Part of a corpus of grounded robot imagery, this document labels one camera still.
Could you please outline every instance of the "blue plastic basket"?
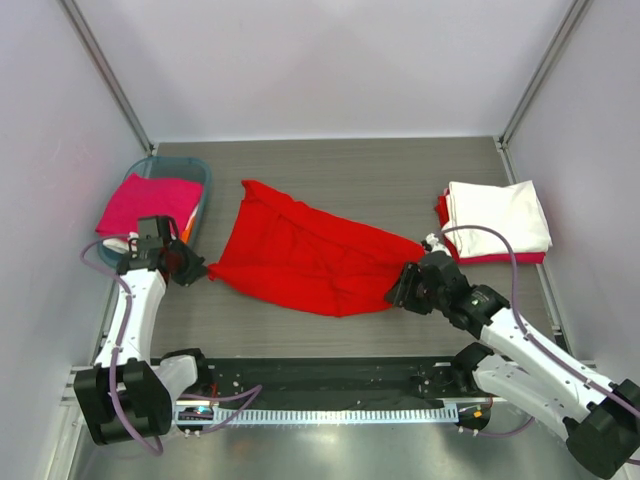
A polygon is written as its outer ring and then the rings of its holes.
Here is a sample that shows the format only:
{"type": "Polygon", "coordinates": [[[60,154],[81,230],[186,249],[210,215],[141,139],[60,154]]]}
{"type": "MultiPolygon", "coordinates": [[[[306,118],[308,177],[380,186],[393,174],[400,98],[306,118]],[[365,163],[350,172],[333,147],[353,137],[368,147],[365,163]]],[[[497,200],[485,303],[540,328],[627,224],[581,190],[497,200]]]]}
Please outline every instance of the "blue plastic basket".
{"type": "MultiPolygon", "coordinates": [[[[187,241],[187,244],[192,247],[200,230],[204,207],[207,204],[213,185],[213,176],[209,165],[199,158],[193,157],[148,157],[134,163],[124,176],[124,180],[133,173],[137,173],[143,178],[181,178],[200,183],[203,186],[195,223],[187,241]]],[[[104,247],[102,244],[98,245],[98,254],[104,263],[113,268],[118,265],[120,257],[122,257],[119,253],[104,247]]]]}

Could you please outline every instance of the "stack of folded clothes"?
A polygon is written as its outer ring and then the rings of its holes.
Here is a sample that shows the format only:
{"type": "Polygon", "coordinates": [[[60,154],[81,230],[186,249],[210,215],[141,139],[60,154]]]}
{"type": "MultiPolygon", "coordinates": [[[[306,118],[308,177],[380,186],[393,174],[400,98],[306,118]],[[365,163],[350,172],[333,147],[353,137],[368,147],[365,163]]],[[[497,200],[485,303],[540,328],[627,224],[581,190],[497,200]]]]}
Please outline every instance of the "stack of folded clothes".
{"type": "MultiPolygon", "coordinates": [[[[443,229],[481,225],[501,233],[519,263],[542,263],[552,245],[547,220],[533,182],[508,187],[451,182],[438,197],[436,212],[443,229]]],[[[479,230],[446,234],[445,243],[460,264],[508,262],[507,249],[496,236],[479,230]]]]}

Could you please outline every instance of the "folded towel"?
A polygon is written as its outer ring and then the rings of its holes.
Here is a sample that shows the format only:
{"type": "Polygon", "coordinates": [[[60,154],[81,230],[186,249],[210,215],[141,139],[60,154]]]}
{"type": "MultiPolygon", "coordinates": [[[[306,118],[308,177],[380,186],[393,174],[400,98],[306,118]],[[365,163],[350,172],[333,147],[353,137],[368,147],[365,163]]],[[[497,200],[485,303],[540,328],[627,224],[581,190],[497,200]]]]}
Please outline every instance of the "folded towel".
{"type": "Polygon", "coordinates": [[[203,186],[180,178],[130,175],[115,191],[96,227],[101,236],[136,232],[138,219],[169,215],[184,231],[198,206],[203,186]]]}
{"type": "MultiPolygon", "coordinates": [[[[532,182],[508,187],[451,182],[445,195],[449,214],[444,228],[483,225],[502,233],[516,253],[544,253],[551,246],[549,228],[532,182]]],[[[458,230],[447,238],[460,259],[506,254],[500,239],[478,230],[458,230]]]]}
{"type": "MultiPolygon", "coordinates": [[[[444,227],[449,222],[449,211],[447,210],[447,198],[445,195],[441,195],[438,197],[438,205],[435,208],[436,213],[438,214],[438,221],[440,222],[440,226],[444,227]]],[[[451,241],[445,237],[444,243],[447,246],[449,252],[451,252],[451,256],[453,259],[459,263],[460,265],[473,265],[477,263],[495,263],[495,262],[510,262],[511,257],[507,253],[499,253],[496,255],[481,255],[479,257],[470,257],[470,258],[460,258],[458,255],[458,250],[451,241]]],[[[541,264],[544,261],[546,253],[538,252],[538,253],[516,253],[516,260],[518,263],[531,263],[531,264],[541,264]]]]}

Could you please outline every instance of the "cable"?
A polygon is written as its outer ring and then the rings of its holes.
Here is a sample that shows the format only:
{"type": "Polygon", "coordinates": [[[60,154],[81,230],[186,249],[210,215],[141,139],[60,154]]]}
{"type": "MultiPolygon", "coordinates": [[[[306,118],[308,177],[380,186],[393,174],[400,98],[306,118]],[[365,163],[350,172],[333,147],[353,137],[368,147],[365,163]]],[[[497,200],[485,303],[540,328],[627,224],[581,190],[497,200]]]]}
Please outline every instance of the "cable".
{"type": "MultiPolygon", "coordinates": [[[[246,392],[240,393],[238,395],[234,395],[233,397],[226,397],[224,400],[222,400],[223,397],[220,398],[216,398],[215,400],[217,402],[219,401],[231,401],[229,399],[233,399],[233,400],[237,400],[239,398],[244,398],[248,395],[251,395],[251,397],[249,397],[249,399],[244,402],[244,404],[238,408],[238,410],[236,410],[235,412],[233,412],[231,415],[229,415],[228,418],[224,419],[222,422],[218,423],[217,425],[214,425],[212,427],[209,428],[203,428],[202,430],[200,430],[201,434],[204,433],[213,433],[217,430],[220,430],[221,428],[224,428],[226,425],[228,425],[229,423],[231,423],[232,421],[234,421],[236,418],[238,418],[238,415],[240,415],[243,411],[245,411],[249,405],[251,405],[251,403],[253,403],[253,401],[256,399],[256,397],[258,396],[258,394],[260,393],[260,391],[262,390],[262,385],[256,385],[255,387],[253,387],[250,390],[247,390],[246,392]]],[[[210,397],[202,397],[200,395],[185,395],[185,398],[191,398],[191,399],[196,399],[196,400],[207,400],[210,401],[211,398],[210,397]]]]}
{"type": "Polygon", "coordinates": [[[511,305],[512,305],[511,311],[513,312],[513,318],[515,319],[516,324],[518,325],[518,328],[520,328],[520,330],[522,331],[524,337],[528,339],[533,345],[535,345],[538,348],[538,350],[544,353],[549,359],[554,361],[556,364],[562,367],[566,372],[573,375],[575,378],[577,378],[582,383],[584,383],[585,386],[593,388],[598,393],[601,393],[602,395],[606,396],[610,400],[620,405],[622,408],[624,408],[627,412],[632,414],[637,419],[640,419],[640,410],[634,408],[633,405],[630,405],[624,399],[622,399],[618,395],[615,395],[613,392],[610,392],[605,387],[592,382],[584,374],[580,373],[578,370],[571,367],[571,365],[567,364],[564,360],[562,360],[560,357],[554,354],[551,350],[545,347],[542,344],[542,342],[540,342],[534,335],[531,334],[531,332],[527,330],[527,327],[525,326],[524,321],[520,316],[520,311],[518,309],[518,295],[517,295],[518,262],[516,259],[516,254],[513,251],[513,248],[511,247],[511,244],[509,243],[509,241],[499,232],[489,227],[483,227],[482,225],[461,225],[457,227],[451,227],[451,228],[442,230],[440,234],[445,235],[449,232],[454,232],[456,230],[481,230],[483,232],[490,233],[498,237],[506,247],[507,252],[509,253],[509,259],[511,260],[511,305]]]}
{"type": "MultiPolygon", "coordinates": [[[[159,437],[154,437],[155,443],[156,445],[153,446],[150,442],[148,442],[142,435],[140,435],[140,433],[135,429],[135,427],[131,424],[131,422],[129,421],[129,419],[127,418],[123,408],[122,408],[122,404],[120,403],[120,397],[118,396],[118,382],[116,381],[116,370],[118,367],[118,354],[120,353],[120,345],[122,343],[122,339],[124,338],[124,335],[126,333],[127,330],[127,325],[129,323],[129,318],[131,317],[131,310],[133,307],[133,299],[132,299],[132,292],[131,292],[131,288],[129,288],[129,285],[127,285],[127,282],[125,282],[122,277],[120,277],[120,275],[118,275],[117,273],[115,273],[113,270],[111,270],[110,268],[103,266],[103,265],[99,265],[96,263],[91,262],[90,260],[86,259],[86,255],[87,252],[94,247],[95,245],[103,242],[104,240],[110,239],[110,238],[127,238],[127,235],[112,235],[112,236],[108,236],[108,237],[102,237],[98,240],[95,240],[91,243],[89,243],[85,248],[82,249],[82,252],[80,252],[80,261],[85,264],[86,266],[88,266],[89,268],[92,268],[93,270],[96,270],[97,272],[109,277],[110,279],[112,279],[114,282],[116,282],[118,285],[120,285],[122,287],[122,289],[124,290],[124,292],[126,293],[125,296],[125,310],[124,310],[124,314],[123,314],[123,318],[122,318],[122,324],[120,325],[120,329],[118,330],[118,335],[116,337],[116,342],[115,342],[115,346],[113,348],[113,350],[111,350],[111,364],[109,365],[109,395],[111,396],[111,402],[113,404],[113,409],[115,410],[115,413],[118,417],[118,419],[120,420],[120,422],[122,423],[122,426],[125,428],[125,430],[127,431],[127,433],[129,433],[129,435],[131,436],[131,438],[133,438],[136,442],[138,442],[140,445],[142,445],[142,447],[144,447],[145,450],[147,450],[151,455],[154,455],[156,457],[160,456],[163,454],[164,452],[164,448],[162,446],[162,442],[160,440],[159,437]]],[[[262,389],[261,385],[258,385],[254,388],[252,388],[251,390],[247,390],[246,392],[243,392],[242,394],[239,395],[234,395],[233,397],[226,397],[226,398],[216,398],[216,402],[225,402],[225,401],[233,401],[233,400],[238,400],[244,397],[247,397],[249,395],[251,395],[251,398],[249,398],[249,400],[247,400],[242,407],[240,407],[236,412],[234,412],[233,415],[229,416],[229,418],[225,419],[223,422],[220,422],[218,425],[215,425],[211,428],[202,430],[202,433],[209,433],[209,432],[215,432],[216,430],[219,430],[221,428],[223,428],[225,425],[227,425],[229,422],[231,422],[232,420],[234,420],[240,413],[242,413],[242,411],[244,411],[246,408],[249,407],[249,405],[251,405],[251,403],[255,400],[255,398],[258,396],[258,393],[260,393],[260,390],[262,389]]],[[[211,398],[209,397],[201,397],[207,400],[211,400],[211,398]]]]}
{"type": "MultiPolygon", "coordinates": [[[[166,445],[169,442],[172,442],[173,440],[177,439],[177,438],[184,438],[184,433],[181,432],[180,430],[178,430],[177,428],[174,428],[172,431],[170,431],[169,433],[167,433],[167,435],[165,435],[163,437],[163,441],[164,444],[166,445]]],[[[98,456],[103,455],[105,457],[108,457],[110,459],[113,460],[118,460],[118,461],[133,461],[133,460],[138,460],[139,458],[142,458],[143,456],[146,455],[146,453],[142,452],[142,453],[136,453],[133,455],[120,455],[120,454],[116,454],[116,453],[111,453],[111,450],[113,448],[110,447],[115,447],[114,445],[104,445],[102,447],[99,448],[94,448],[91,451],[91,454],[89,455],[89,458],[87,459],[87,461],[84,464],[84,467],[82,468],[81,472],[79,475],[73,476],[71,475],[72,478],[77,478],[78,480],[88,480],[89,479],[89,473],[91,473],[91,470],[94,467],[94,464],[96,462],[96,460],[98,459],[98,456]]]]}
{"type": "Polygon", "coordinates": [[[471,428],[462,427],[462,426],[459,427],[459,429],[461,429],[463,432],[473,434],[474,437],[478,436],[478,437],[484,437],[484,438],[509,438],[509,437],[515,437],[516,435],[524,432],[527,428],[533,425],[534,421],[535,421],[535,418],[529,417],[529,419],[524,423],[524,425],[516,428],[515,430],[512,430],[511,432],[505,432],[505,433],[481,432],[479,430],[473,430],[471,428]]]}
{"type": "Polygon", "coordinates": [[[124,292],[126,293],[125,309],[122,317],[122,324],[120,325],[120,329],[118,330],[115,346],[113,347],[113,350],[111,350],[111,364],[109,365],[109,395],[111,396],[111,403],[113,404],[113,409],[115,410],[118,419],[122,423],[122,426],[127,431],[127,433],[131,435],[131,438],[133,438],[136,442],[142,445],[142,447],[144,447],[144,449],[147,450],[151,455],[159,457],[164,452],[164,448],[162,447],[162,442],[160,441],[160,438],[154,437],[154,440],[156,443],[156,446],[154,447],[142,435],[140,435],[140,433],[138,433],[138,431],[135,429],[135,427],[131,424],[131,422],[127,418],[127,415],[124,413],[124,410],[122,409],[122,404],[120,403],[120,397],[118,396],[118,382],[116,381],[116,369],[118,367],[118,354],[120,353],[120,345],[122,343],[122,339],[124,338],[125,332],[127,330],[127,324],[129,323],[129,318],[131,317],[131,309],[133,307],[131,288],[129,288],[129,285],[127,285],[127,282],[125,282],[120,277],[120,275],[112,271],[110,268],[102,265],[98,265],[85,258],[89,249],[91,249],[93,246],[99,243],[102,243],[104,240],[108,238],[127,238],[127,235],[112,235],[109,237],[100,238],[98,240],[95,240],[89,243],[89,245],[84,247],[84,249],[80,253],[80,260],[82,261],[82,263],[84,263],[88,267],[93,268],[94,270],[112,279],[114,282],[120,285],[124,290],[124,292]]]}

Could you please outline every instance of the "purple tube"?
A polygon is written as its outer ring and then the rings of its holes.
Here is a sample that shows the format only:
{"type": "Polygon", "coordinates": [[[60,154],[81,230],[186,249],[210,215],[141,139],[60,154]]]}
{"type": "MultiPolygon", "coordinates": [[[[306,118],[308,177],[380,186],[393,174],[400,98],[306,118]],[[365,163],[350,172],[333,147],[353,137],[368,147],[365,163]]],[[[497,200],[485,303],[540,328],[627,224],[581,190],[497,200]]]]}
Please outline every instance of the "purple tube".
{"type": "Polygon", "coordinates": [[[447,228],[445,230],[442,230],[442,232],[440,232],[440,233],[442,235],[444,235],[446,233],[453,232],[453,231],[456,231],[456,230],[481,230],[483,232],[490,233],[490,234],[495,235],[496,237],[498,237],[500,239],[500,241],[502,241],[502,243],[506,247],[507,252],[509,252],[509,258],[511,260],[511,305],[512,305],[512,309],[511,310],[513,312],[513,318],[515,319],[516,324],[518,325],[518,328],[520,328],[520,330],[522,331],[522,333],[525,336],[525,338],[529,339],[529,341],[533,345],[535,345],[548,358],[550,358],[556,364],[558,364],[560,367],[562,367],[566,372],[568,372],[571,375],[573,375],[575,378],[577,378],[578,380],[583,382],[585,385],[593,388],[598,393],[601,393],[602,395],[606,396],[607,398],[613,400],[614,402],[616,402],[618,405],[620,405],[622,408],[624,408],[627,412],[632,414],[637,419],[640,419],[640,411],[638,409],[634,408],[633,405],[630,405],[625,400],[623,400],[619,396],[615,395],[613,392],[610,392],[605,387],[603,387],[601,385],[598,385],[597,383],[590,382],[589,379],[585,375],[583,375],[581,372],[579,372],[578,370],[576,370],[573,367],[571,367],[564,360],[562,360],[560,357],[558,357],[556,354],[554,354],[552,351],[550,351],[547,347],[545,347],[537,338],[535,338],[527,330],[527,327],[525,326],[524,321],[522,320],[522,317],[520,316],[520,311],[518,309],[518,292],[517,292],[517,288],[518,288],[518,262],[516,260],[516,255],[515,255],[515,253],[513,251],[513,248],[511,247],[511,244],[509,244],[508,240],[503,235],[501,235],[499,232],[493,230],[492,228],[483,227],[481,225],[461,225],[461,226],[458,226],[458,227],[447,228]]]}
{"type": "MultiPolygon", "coordinates": [[[[88,267],[92,268],[93,270],[96,270],[97,272],[99,272],[99,273],[109,277],[110,279],[112,279],[114,282],[116,282],[118,285],[120,285],[122,287],[122,289],[125,291],[125,293],[127,294],[126,297],[125,297],[125,302],[126,303],[125,303],[124,315],[123,315],[123,318],[122,318],[122,324],[120,325],[120,329],[118,330],[118,335],[116,337],[116,346],[111,351],[111,364],[109,366],[109,394],[111,396],[111,402],[113,403],[113,409],[115,410],[116,415],[118,416],[118,419],[122,423],[122,425],[125,428],[125,430],[129,433],[129,435],[131,435],[131,438],[133,438],[140,445],[142,445],[144,447],[144,449],[147,450],[152,455],[160,456],[164,452],[164,448],[162,446],[162,442],[160,441],[160,438],[159,437],[154,437],[154,440],[155,440],[155,443],[156,443],[156,446],[154,447],[142,435],[140,435],[140,433],[135,429],[135,427],[128,420],[126,414],[124,413],[124,410],[122,409],[122,405],[120,403],[120,398],[118,397],[118,383],[116,381],[116,369],[117,369],[117,366],[118,366],[118,354],[120,353],[120,344],[122,343],[122,339],[124,338],[124,335],[126,333],[127,325],[129,323],[129,318],[131,317],[131,309],[133,307],[131,289],[129,288],[129,285],[127,285],[127,283],[124,280],[122,280],[122,278],[118,274],[116,274],[112,269],[110,269],[110,268],[108,268],[108,267],[106,267],[104,265],[99,265],[99,264],[93,263],[93,262],[91,262],[91,261],[86,259],[87,252],[93,246],[95,246],[95,245],[101,243],[103,240],[106,240],[106,239],[109,239],[109,238],[128,238],[128,236],[127,235],[112,235],[112,236],[108,236],[108,237],[103,237],[103,238],[100,238],[99,240],[95,240],[95,241],[89,243],[82,250],[82,252],[80,252],[80,261],[82,263],[84,263],[88,267]]],[[[200,397],[198,395],[185,395],[184,398],[196,398],[196,399],[204,399],[204,400],[214,400],[216,402],[229,402],[229,401],[239,400],[241,398],[245,398],[245,397],[251,396],[251,398],[249,398],[249,400],[247,400],[244,403],[244,405],[242,405],[242,407],[240,407],[238,409],[238,411],[236,411],[233,415],[231,415],[225,421],[221,422],[219,425],[215,425],[215,426],[213,426],[213,427],[211,427],[209,429],[206,429],[206,430],[202,431],[203,433],[209,433],[209,432],[214,432],[216,430],[219,430],[220,428],[223,428],[229,422],[234,420],[243,410],[245,410],[246,408],[249,407],[251,402],[253,402],[255,400],[255,398],[257,397],[258,393],[260,393],[261,389],[262,389],[262,386],[258,385],[256,387],[252,388],[251,390],[247,390],[246,392],[243,392],[243,393],[241,393],[239,395],[235,395],[233,397],[225,397],[225,398],[212,399],[212,398],[209,398],[209,397],[200,397]]]]}
{"type": "Polygon", "coordinates": [[[241,400],[243,398],[251,395],[257,387],[253,387],[246,392],[239,393],[238,395],[233,395],[231,397],[205,397],[202,395],[192,395],[191,393],[185,393],[184,395],[180,395],[180,398],[183,400],[204,400],[206,402],[218,403],[218,402],[233,402],[235,400],[241,400]]]}
{"type": "MultiPolygon", "coordinates": [[[[516,428],[515,430],[512,430],[511,432],[505,432],[505,433],[490,433],[490,432],[481,432],[478,431],[478,433],[476,434],[478,437],[484,437],[484,438],[509,438],[509,437],[515,437],[516,435],[518,435],[519,433],[524,432],[527,428],[529,428],[531,425],[533,425],[533,422],[535,421],[535,419],[533,417],[529,417],[529,420],[527,420],[524,425],[522,425],[519,428],[516,428]]],[[[471,429],[471,428],[467,428],[467,427],[462,427],[462,431],[466,432],[466,433],[475,433],[475,430],[471,429]]]]}

